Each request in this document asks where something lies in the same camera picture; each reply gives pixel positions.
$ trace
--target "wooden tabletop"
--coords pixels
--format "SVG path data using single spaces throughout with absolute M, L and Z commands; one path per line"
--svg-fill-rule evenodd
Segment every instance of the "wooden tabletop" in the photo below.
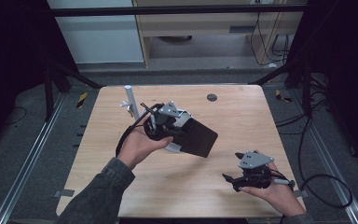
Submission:
M 289 179 L 293 172 L 264 92 L 254 85 L 132 86 L 138 109 L 174 101 L 194 119 L 219 134 L 208 158 L 167 149 L 152 153 L 133 170 L 120 217 L 279 217 L 268 203 L 236 192 L 222 173 L 240 176 L 236 152 L 259 150 L 273 157 Z M 210 102 L 213 93 L 217 100 Z M 65 189 L 77 195 L 115 156 L 119 138 L 134 122 L 122 101 L 123 86 L 101 89 L 76 154 Z M 59 215 L 71 201 L 62 196 Z

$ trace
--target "human hand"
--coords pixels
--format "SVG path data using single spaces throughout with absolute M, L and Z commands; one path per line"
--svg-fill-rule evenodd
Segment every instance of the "human hand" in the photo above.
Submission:
M 173 137 L 165 137 L 159 141 L 151 140 L 146 134 L 143 126 L 136 127 L 126 138 L 117 158 L 127 165 L 130 169 L 143 161 L 150 153 L 157 149 L 165 148 Z
M 278 171 L 274 162 L 269 163 L 268 167 L 271 170 Z M 266 189 L 243 187 L 240 188 L 240 191 L 265 200 L 286 217 L 299 216 L 307 213 L 296 198 L 295 194 L 287 185 L 272 182 Z

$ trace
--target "black horizontal bar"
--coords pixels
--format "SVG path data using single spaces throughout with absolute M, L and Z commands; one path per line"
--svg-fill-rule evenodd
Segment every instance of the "black horizontal bar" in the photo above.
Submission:
M 241 12 L 295 12 L 324 7 L 307 4 L 290 5 L 224 5 L 224 6 L 175 6 L 175 7 L 96 7 L 57 8 L 51 10 L 28 10 L 26 13 L 50 17 L 123 16 L 195 13 L 241 13 Z

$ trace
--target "sleeve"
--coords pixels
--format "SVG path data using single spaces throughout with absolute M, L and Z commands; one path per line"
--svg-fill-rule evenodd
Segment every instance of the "sleeve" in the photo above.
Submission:
M 113 158 L 68 203 L 56 223 L 115 223 L 124 190 L 134 178 L 123 162 Z
M 313 219 L 310 214 L 286 217 L 283 219 L 283 224 L 313 224 Z

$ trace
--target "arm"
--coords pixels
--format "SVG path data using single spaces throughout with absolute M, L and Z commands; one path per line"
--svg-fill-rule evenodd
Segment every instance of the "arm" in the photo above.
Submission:
M 135 128 L 113 158 L 66 206 L 56 223 L 115 223 L 124 190 L 135 178 L 132 169 L 153 151 L 166 147 L 172 137 L 150 140 L 143 127 Z
M 273 162 L 269 163 L 268 167 L 272 170 L 278 170 Z M 278 212 L 286 216 L 286 218 L 283 219 L 283 224 L 313 223 L 312 217 L 306 212 L 295 194 L 287 185 L 272 182 L 266 189 L 243 187 L 240 188 L 240 190 L 261 198 L 271 204 Z

